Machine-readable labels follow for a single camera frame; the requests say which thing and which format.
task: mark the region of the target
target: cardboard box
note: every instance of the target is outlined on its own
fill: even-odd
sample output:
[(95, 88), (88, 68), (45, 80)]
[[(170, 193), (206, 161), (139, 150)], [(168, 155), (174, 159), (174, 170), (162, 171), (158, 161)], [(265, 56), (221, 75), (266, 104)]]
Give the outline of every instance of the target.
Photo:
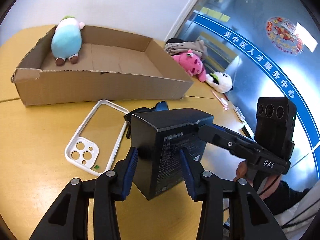
[(131, 146), (138, 149), (133, 182), (148, 200), (183, 181), (179, 148), (186, 147), (194, 160), (201, 160), (206, 142), (197, 132), (212, 122), (211, 114), (193, 108), (132, 115)]
[(11, 81), (25, 105), (100, 99), (179, 99), (191, 78), (152, 39), (102, 27), (81, 30), (79, 62), (55, 65), (52, 28), (23, 58)]

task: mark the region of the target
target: camera lens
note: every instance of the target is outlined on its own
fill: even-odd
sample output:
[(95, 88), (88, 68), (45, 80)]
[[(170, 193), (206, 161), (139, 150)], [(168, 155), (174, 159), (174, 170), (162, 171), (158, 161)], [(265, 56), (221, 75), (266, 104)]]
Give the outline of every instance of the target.
[(267, 105), (266, 116), (271, 118), (273, 116), (273, 105)]
[(276, 111), (276, 115), (279, 119), (281, 119), (284, 115), (284, 110), (282, 106), (278, 106), (277, 111)]
[(259, 113), (259, 114), (262, 114), (262, 113), (263, 113), (263, 106), (262, 106), (262, 105), (260, 105), (260, 106), (258, 107), (258, 113)]

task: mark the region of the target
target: yellow sticky note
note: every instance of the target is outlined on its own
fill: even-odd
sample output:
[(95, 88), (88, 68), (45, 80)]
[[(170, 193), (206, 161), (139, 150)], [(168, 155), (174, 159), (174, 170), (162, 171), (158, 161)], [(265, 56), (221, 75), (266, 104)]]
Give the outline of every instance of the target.
[(212, 18), (219, 19), (222, 15), (222, 13), (214, 11), (214, 10), (209, 10), (208, 15)]
[(204, 14), (207, 14), (208, 11), (209, 11), (209, 8), (203, 7), (200, 12), (202, 12), (202, 13), (204, 13)]
[(230, 19), (230, 17), (227, 16), (227, 15), (225, 15), (225, 14), (222, 15), (221, 18), (220, 18), (220, 20), (221, 20), (222, 22), (227, 22), (229, 19)]

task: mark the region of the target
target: brown plush foot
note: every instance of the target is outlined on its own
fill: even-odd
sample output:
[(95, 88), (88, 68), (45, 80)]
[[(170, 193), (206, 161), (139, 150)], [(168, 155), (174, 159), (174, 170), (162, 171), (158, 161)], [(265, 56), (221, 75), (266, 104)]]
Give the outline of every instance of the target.
[(63, 60), (63, 58), (57, 58), (56, 59), (56, 65), (57, 66), (63, 66), (64, 65), (64, 60)]
[(78, 63), (78, 56), (73, 56), (69, 61), (71, 62), (71, 64)]

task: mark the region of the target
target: blue plush toy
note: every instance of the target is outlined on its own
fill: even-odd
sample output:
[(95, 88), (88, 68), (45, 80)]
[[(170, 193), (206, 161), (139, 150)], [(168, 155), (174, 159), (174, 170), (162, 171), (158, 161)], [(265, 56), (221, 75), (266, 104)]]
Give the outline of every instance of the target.
[(82, 44), (80, 30), (83, 27), (84, 23), (78, 22), (72, 16), (66, 16), (61, 20), (51, 41), (51, 50), (57, 66), (64, 65), (66, 59), (72, 64), (78, 62), (78, 52)]

